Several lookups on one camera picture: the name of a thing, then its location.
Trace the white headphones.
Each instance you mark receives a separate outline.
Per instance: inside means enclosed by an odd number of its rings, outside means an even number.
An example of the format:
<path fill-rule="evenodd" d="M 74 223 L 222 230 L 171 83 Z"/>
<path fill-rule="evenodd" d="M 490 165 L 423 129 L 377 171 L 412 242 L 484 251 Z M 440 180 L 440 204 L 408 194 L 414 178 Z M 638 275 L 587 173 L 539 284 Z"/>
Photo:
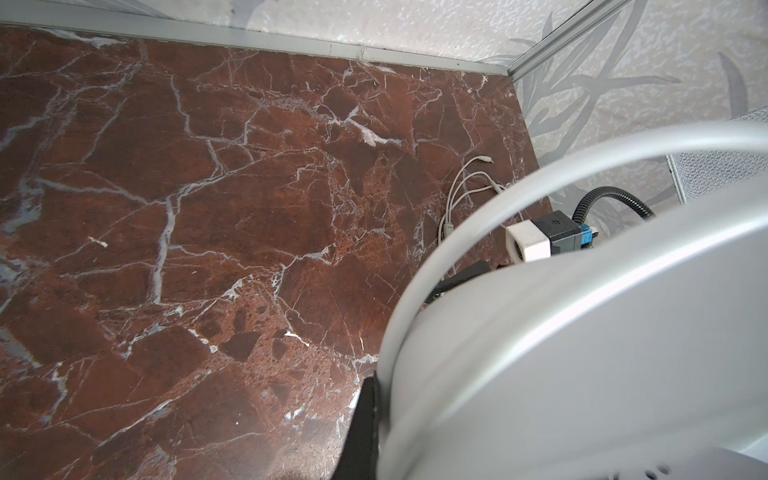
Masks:
<path fill-rule="evenodd" d="M 568 184 L 665 153 L 766 150 L 758 122 L 638 133 L 544 167 L 467 218 L 385 331 L 377 476 L 765 478 L 765 175 L 426 297 L 492 229 Z"/>

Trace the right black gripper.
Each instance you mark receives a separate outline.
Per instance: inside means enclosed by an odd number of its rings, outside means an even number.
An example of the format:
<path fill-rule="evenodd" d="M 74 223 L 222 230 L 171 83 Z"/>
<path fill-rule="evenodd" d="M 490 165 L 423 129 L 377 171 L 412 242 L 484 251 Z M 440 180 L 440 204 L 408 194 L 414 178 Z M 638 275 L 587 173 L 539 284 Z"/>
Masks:
<path fill-rule="evenodd" d="M 484 260 L 475 262 L 447 279 L 439 281 L 425 299 L 425 303 L 432 303 L 450 290 L 491 271 L 492 268 L 488 262 Z"/>

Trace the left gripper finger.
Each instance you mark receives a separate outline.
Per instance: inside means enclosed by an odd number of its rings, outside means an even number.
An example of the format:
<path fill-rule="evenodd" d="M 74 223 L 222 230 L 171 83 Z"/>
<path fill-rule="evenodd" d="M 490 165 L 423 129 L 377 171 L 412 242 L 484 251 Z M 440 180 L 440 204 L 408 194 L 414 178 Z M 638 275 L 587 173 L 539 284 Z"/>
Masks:
<path fill-rule="evenodd" d="M 364 379 L 333 480 L 375 480 L 382 420 L 380 382 L 376 374 Z"/>

